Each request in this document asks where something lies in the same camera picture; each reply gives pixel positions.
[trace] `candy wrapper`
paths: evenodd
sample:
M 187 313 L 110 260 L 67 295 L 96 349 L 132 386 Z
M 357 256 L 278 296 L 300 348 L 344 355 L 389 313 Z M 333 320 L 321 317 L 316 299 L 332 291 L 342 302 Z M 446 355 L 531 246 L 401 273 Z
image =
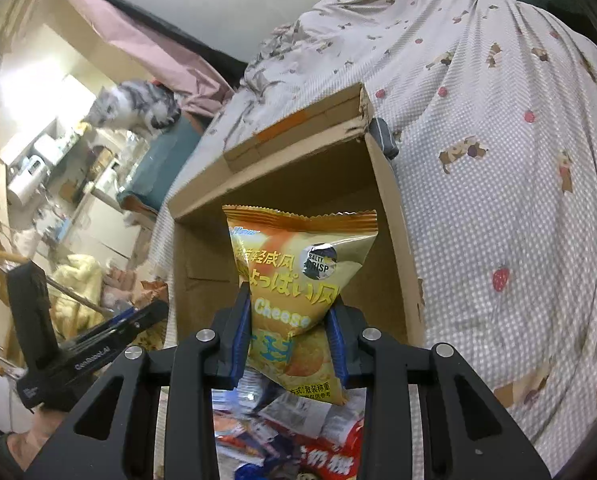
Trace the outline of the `candy wrapper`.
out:
M 251 413 L 264 398 L 270 380 L 252 368 L 245 368 L 243 377 L 233 390 L 212 390 L 212 408 L 234 414 Z
M 308 218 L 223 210 L 236 268 L 252 294 L 248 364 L 298 396 L 342 404 L 322 320 L 370 251 L 376 211 Z
M 272 467 L 291 456 L 293 444 L 258 417 L 214 412 L 216 452 L 242 462 Z
M 357 417 L 347 407 L 332 407 L 319 439 L 300 444 L 296 480 L 356 479 L 363 448 L 363 418 L 354 422 Z
M 285 392 L 259 412 L 292 433 L 317 438 L 321 434 L 331 404 Z
M 320 438 L 335 447 L 354 448 L 358 428 L 363 426 L 365 388 L 345 390 L 344 406 L 332 406 L 323 422 Z

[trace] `salty crisp sticker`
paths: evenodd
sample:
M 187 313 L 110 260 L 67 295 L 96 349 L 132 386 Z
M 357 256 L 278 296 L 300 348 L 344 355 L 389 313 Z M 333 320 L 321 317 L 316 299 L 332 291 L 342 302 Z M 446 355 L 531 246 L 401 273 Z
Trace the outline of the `salty crisp sticker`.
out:
M 332 244 L 310 245 L 299 258 L 303 274 L 312 280 L 325 280 L 336 270 L 336 249 Z

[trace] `red snack packet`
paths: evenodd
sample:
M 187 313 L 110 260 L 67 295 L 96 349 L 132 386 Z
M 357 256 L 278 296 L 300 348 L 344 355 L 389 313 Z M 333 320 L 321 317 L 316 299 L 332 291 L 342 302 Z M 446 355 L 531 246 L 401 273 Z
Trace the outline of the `red snack packet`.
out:
M 361 461 L 363 420 L 357 422 L 344 447 L 337 448 L 324 438 L 301 445 L 301 468 L 296 480 L 354 480 Z

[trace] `cat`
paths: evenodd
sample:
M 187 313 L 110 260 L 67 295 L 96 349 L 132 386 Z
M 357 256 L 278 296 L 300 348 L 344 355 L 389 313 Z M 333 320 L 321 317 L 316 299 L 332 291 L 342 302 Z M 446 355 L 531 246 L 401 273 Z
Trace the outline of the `cat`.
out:
M 83 121 L 95 128 L 130 130 L 150 140 L 181 117 L 180 96 L 160 84 L 143 80 L 101 88 Z

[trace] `bed sheet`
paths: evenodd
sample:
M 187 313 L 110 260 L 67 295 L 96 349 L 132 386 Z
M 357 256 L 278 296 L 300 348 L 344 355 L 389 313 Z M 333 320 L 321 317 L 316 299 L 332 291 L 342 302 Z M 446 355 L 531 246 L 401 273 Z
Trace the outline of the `bed sheet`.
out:
M 597 47 L 516 0 L 322 0 L 261 45 L 170 195 L 358 81 L 399 139 L 426 345 L 452 343 L 555 474 L 597 416 Z M 165 269 L 172 234 L 163 208 Z

